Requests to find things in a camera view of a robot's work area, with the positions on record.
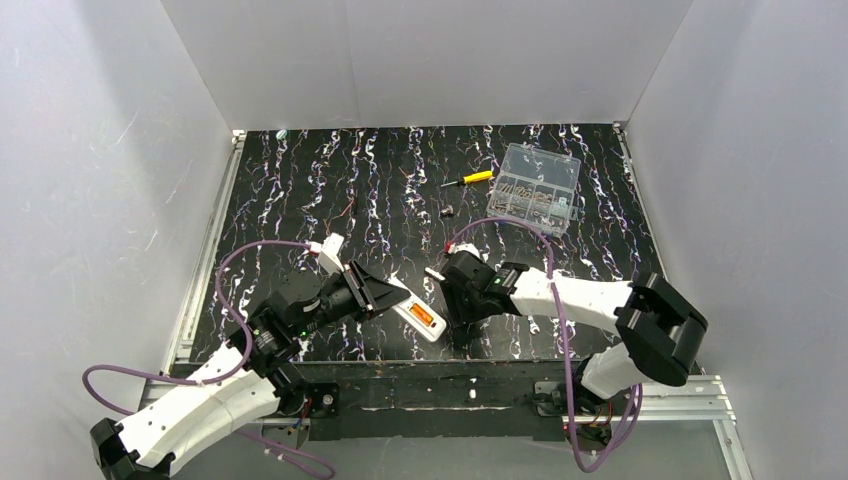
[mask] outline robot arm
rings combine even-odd
[[[504,263],[495,270],[467,245],[455,250],[439,273],[454,327],[490,315],[557,316],[556,300],[544,272]],[[554,275],[566,317],[613,333],[622,343],[584,360],[575,378],[578,395],[600,404],[621,390],[653,380],[686,383],[707,321],[661,276],[633,282],[596,282]]]
[[[247,321],[253,348],[235,375],[200,385],[243,358],[246,341],[241,329],[189,377],[199,386],[177,386],[144,410],[119,422],[104,419],[91,429],[95,460],[107,479],[169,478],[243,425],[280,411],[291,400],[300,401],[304,382],[298,381],[299,374],[289,363],[300,351],[299,340],[347,316],[364,321],[409,304],[412,294],[402,284],[380,280],[355,261],[342,264],[336,256],[341,246],[336,237],[311,248],[322,268],[332,274],[329,280],[322,285],[313,272],[292,272],[253,310]],[[435,329],[440,322],[444,329],[440,317],[430,320],[434,326],[428,328]],[[312,418],[329,415],[326,410],[333,408],[320,401],[310,405]]]

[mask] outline black marble-patterned surface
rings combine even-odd
[[[229,202],[217,260],[259,239],[314,240],[329,232],[346,238],[340,258],[357,259],[370,271],[396,273],[437,311],[438,287],[424,267],[438,267],[454,232],[485,217],[490,183],[439,188],[479,170],[497,172],[510,143],[566,153],[582,161],[576,204],[579,215],[553,240],[557,268],[596,280],[630,279],[660,271],[629,169],[610,125],[529,125],[358,130],[250,132]],[[456,215],[439,218],[452,205]],[[539,242],[518,227],[489,224],[474,243],[493,265],[503,261],[543,266]],[[249,251],[225,275],[224,291],[246,314],[292,268],[320,271],[301,252],[265,247]],[[197,330],[192,360],[205,361],[235,324],[223,319],[212,282]],[[530,334],[530,324],[541,332]],[[583,357],[610,345],[612,337],[569,325],[570,354]],[[356,324],[326,327],[304,342],[300,359],[451,360],[562,357],[554,319],[512,315],[486,321],[427,343],[393,312]]]

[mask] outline white wall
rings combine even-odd
[[[0,91],[0,471],[94,479],[80,374],[161,367],[231,135],[157,1],[2,2]]]
[[[692,0],[163,0],[232,128],[630,117]]]
[[[848,4],[696,0],[629,130],[757,478],[848,477]]]

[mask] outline yellow screwdriver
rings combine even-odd
[[[466,175],[455,182],[448,182],[442,185],[442,187],[449,187],[451,185],[468,185],[469,183],[482,182],[483,180],[488,180],[492,178],[492,175],[493,174],[491,170],[486,170],[485,172],[472,173],[471,175]]]

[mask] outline screwdriver handle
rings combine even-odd
[[[492,178],[492,171],[486,170],[485,172],[472,173],[471,175],[462,177],[462,183],[467,185],[469,183],[481,182],[490,178]]]

